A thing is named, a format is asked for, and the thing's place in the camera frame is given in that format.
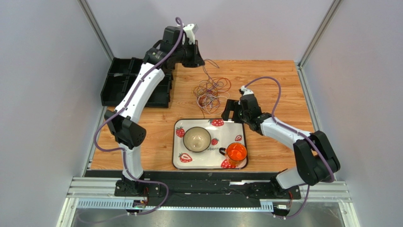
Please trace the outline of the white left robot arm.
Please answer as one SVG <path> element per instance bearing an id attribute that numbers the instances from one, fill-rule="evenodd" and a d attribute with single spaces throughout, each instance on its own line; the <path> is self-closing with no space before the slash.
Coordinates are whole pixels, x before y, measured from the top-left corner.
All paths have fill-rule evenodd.
<path id="1" fill-rule="evenodd" d="M 122 152 L 123 176 L 128 180 L 144 183 L 141 144 L 146 137 L 146 129 L 138 122 L 147 101 L 164 79 L 165 72 L 172 70 L 177 63 L 186 68 L 204 65 L 195 38 L 197 30 L 196 24 L 183 28 L 166 27 L 163 38 L 146 52 L 128 94 L 114 111 L 105 113 L 106 124 Z"/>

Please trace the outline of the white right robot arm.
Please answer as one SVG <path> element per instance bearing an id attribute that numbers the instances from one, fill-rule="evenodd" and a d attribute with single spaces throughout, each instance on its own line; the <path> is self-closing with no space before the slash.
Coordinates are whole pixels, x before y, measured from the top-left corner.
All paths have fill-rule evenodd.
<path id="1" fill-rule="evenodd" d="M 264 113 L 254 94 L 226 102 L 222 119 L 247 124 L 249 128 L 272 138 L 294 152 L 296 167 L 286 169 L 270 179 L 273 187 L 282 192 L 294 186 L 314 186 L 319 182 L 331 183 L 341 165 L 327 135 L 322 131 L 308 132 L 278 120 L 273 113 Z"/>

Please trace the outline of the orange translucent mug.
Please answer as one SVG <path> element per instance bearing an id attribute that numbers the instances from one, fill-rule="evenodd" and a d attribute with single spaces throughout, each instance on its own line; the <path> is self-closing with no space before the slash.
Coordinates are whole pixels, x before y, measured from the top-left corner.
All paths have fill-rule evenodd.
<path id="1" fill-rule="evenodd" d="M 237 168 L 247 157 L 246 147 L 238 142 L 231 143 L 227 148 L 220 148 L 219 153 L 225 157 L 221 168 Z"/>

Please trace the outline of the beige ceramic bowl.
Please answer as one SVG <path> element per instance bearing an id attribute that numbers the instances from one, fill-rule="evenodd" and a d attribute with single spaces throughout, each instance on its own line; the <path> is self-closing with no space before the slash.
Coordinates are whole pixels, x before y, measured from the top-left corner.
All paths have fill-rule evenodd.
<path id="1" fill-rule="evenodd" d="M 183 144 L 187 150 L 198 153 L 205 151 L 210 146 L 211 139 L 207 129 L 192 127 L 185 132 Z"/>

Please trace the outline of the strawberry print white tray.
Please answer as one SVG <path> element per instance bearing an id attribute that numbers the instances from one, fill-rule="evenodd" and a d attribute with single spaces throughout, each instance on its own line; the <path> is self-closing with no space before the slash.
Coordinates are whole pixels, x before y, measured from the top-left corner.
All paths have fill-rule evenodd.
<path id="1" fill-rule="evenodd" d="M 194 127 L 210 134 L 210 144 L 204 151 L 193 152 L 185 147 L 185 133 Z M 232 143 L 246 146 L 244 126 L 240 123 L 222 119 L 180 119 L 174 125 L 173 165 L 181 170 L 242 169 L 247 165 L 247 158 L 232 164 L 225 157 L 224 150 Z"/>

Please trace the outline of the black compartment storage bin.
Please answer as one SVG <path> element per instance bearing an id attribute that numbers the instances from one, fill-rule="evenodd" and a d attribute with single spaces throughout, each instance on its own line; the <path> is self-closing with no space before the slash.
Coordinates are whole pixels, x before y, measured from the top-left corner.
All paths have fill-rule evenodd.
<path id="1" fill-rule="evenodd" d="M 102 106 L 117 106 L 128 94 L 143 64 L 142 59 L 114 58 L 103 89 L 100 93 Z M 165 77 L 157 85 L 146 103 L 146 107 L 168 108 L 172 89 L 173 70 L 163 70 Z"/>

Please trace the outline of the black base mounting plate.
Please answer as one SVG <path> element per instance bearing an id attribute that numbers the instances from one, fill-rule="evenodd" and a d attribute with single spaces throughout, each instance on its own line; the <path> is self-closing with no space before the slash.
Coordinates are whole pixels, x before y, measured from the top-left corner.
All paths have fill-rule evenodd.
<path id="1" fill-rule="evenodd" d="M 122 177 L 115 183 L 114 195 L 148 199 L 155 206 L 207 208 L 257 208 L 260 200 L 299 200 L 299 187 L 277 191 L 270 179 L 274 173 L 145 171 L 145 183 Z"/>

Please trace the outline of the aluminium frame rail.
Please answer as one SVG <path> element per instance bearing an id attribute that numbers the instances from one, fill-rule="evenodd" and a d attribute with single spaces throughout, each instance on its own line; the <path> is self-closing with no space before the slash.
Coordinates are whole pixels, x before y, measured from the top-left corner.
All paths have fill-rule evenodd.
<path id="1" fill-rule="evenodd" d="M 88 171 L 74 177 L 57 226 L 70 227 L 79 215 L 83 223 L 111 226 L 242 226 L 358 227 L 344 181 L 295 186 L 274 195 L 271 173 L 147 171 L 137 192 L 121 182 L 118 171 Z"/>

